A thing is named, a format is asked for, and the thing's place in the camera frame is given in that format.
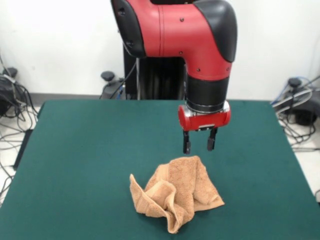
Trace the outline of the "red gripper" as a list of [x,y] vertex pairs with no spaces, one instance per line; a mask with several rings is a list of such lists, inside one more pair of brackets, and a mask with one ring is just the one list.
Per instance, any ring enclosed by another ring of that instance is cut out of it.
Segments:
[[202,114],[190,110],[186,104],[178,106],[178,120],[183,129],[183,153],[190,154],[191,142],[189,131],[211,128],[207,139],[207,150],[215,148],[218,128],[227,125],[231,118],[231,108],[228,101],[223,104],[222,110],[215,113]]

